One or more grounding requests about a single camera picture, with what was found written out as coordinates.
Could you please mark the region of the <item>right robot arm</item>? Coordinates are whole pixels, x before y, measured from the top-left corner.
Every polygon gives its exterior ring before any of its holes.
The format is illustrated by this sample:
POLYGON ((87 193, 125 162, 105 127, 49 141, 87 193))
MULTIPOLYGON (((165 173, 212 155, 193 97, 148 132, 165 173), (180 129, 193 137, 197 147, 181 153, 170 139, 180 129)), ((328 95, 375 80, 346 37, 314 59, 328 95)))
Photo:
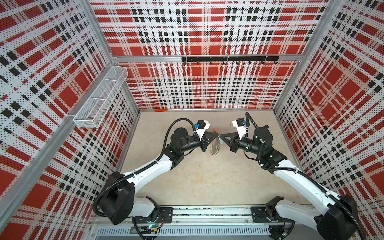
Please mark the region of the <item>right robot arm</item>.
POLYGON ((288 183, 312 204, 305 207, 276 197, 271 208, 280 218, 306 225, 325 240, 348 240, 355 233, 362 240, 366 239, 356 201, 349 195, 341 196, 322 186, 274 149, 268 126, 255 130, 251 139, 245 136, 245 127, 239 127, 236 133, 221 134, 220 139, 234 153, 243 150, 255 154, 255 161, 263 170, 288 183))

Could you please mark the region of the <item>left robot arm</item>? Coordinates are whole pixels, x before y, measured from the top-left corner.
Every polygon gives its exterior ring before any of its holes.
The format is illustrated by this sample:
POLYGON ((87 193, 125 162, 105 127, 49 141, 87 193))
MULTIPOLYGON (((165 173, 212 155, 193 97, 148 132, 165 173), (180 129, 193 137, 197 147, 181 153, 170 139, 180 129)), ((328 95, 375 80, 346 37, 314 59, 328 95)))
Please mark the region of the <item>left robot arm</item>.
POLYGON ((196 130, 190 136, 185 128, 177 128, 171 135, 171 142, 162 149, 159 157, 132 172, 114 172, 109 175, 94 200, 94 213, 99 217, 107 217, 114 225, 127 218, 145 218, 155 222, 160 215, 160 205, 151 197, 139 198, 136 194, 158 176, 177 167, 188 151, 196 148, 206 151, 218 136, 218 133, 205 130, 196 130))

